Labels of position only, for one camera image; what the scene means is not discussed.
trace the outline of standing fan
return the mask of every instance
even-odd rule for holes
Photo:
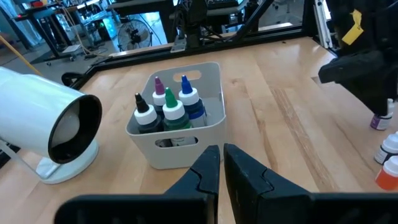
[[[132,19],[120,27],[118,42],[121,52],[149,47],[152,44],[152,33],[144,22]]]

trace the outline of blue bottle cap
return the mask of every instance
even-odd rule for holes
[[[183,94],[189,94],[193,91],[192,87],[191,87],[191,83],[188,81],[188,79],[185,75],[182,76],[181,87],[182,87]]]

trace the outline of bin handle hole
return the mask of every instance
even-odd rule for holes
[[[176,139],[159,139],[155,141],[155,145],[159,149],[170,148],[170,147],[179,147],[178,144],[182,144],[180,146],[193,146],[198,144],[198,138],[194,136],[184,137],[183,138],[176,138]]]
[[[173,76],[174,81],[181,82],[181,76],[186,75],[188,80],[197,80],[201,77],[201,73],[199,70],[187,71],[176,73]]]

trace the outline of desk fan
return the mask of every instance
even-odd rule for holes
[[[102,106],[94,95],[0,67],[0,149],[45,184],[83,172],[95,159]],[[40,155],[36,168],[6,144]]]
[[[152,45],[152,33],[148,26],[137,19],[123,24],[118,32],[119,50],[134,50]]]

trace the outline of white plastic bin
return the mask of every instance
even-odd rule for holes
[[[195,87],[206,108],[208,126],[161,133],[139,134],[134,115],[127,124],[126,131],[137,147],[145,155],[149,164],[156,169],[190,167],[202,152],[211,145],[218,145],[223,159],[223,145],[226,142],[226,115],[224,96],[221,87],[220,66],[215,62],[201,63],[184,67],[161,70],[151,75],[145,85],[142,97],[153,105],[152,93],[155,91],[155,77],[159,77],[165,87],[169,87],[178,99],[181,81],[174,81],[174,75],[190,71],[199,71],[198,79],[188,79]],[[198,142],[189,146],[161,148],[156,140],[195,136]]]

